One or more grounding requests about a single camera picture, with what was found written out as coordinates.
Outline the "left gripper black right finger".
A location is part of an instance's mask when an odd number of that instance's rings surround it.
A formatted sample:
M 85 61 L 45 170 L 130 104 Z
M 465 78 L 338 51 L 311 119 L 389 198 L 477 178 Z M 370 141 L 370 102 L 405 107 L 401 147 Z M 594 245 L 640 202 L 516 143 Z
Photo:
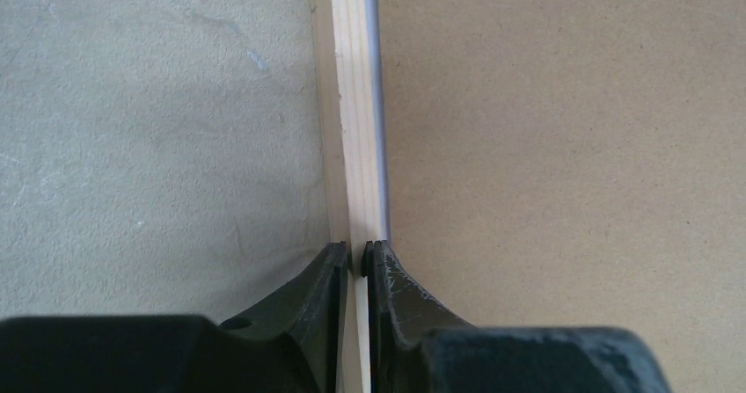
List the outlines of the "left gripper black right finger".
M 386 241 L 362 255 L 374 392 L 668 392 L 657 359 L 617 327 L 478 327 L 407 273 Z

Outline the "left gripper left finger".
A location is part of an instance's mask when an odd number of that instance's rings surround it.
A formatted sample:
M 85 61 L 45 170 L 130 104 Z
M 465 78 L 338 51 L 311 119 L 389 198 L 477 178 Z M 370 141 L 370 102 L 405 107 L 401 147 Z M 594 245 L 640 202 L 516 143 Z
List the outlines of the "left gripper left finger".
M 4 392 L 334 392 L 347 247 L 234 317 L 14 317 L 1 323 Z

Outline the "brown backing board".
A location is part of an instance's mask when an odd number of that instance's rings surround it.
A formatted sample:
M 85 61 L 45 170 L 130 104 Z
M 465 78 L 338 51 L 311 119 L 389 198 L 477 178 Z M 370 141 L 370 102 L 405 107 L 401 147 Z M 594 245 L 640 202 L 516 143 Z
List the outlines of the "brown backing board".
M 745 0 L 378 0 L 391 238 L 478 325 L 745 389 Z

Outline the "wooden picture frame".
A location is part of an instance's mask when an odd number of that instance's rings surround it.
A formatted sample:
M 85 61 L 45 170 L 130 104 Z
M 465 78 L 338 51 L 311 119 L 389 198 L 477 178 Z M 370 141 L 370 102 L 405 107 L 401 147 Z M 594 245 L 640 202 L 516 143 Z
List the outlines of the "wooden picture frame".
M 362 255 L 390 233 L 377 0 L 311 0 L 330 235 L 351 256 L 341 389 L 370 392 Z

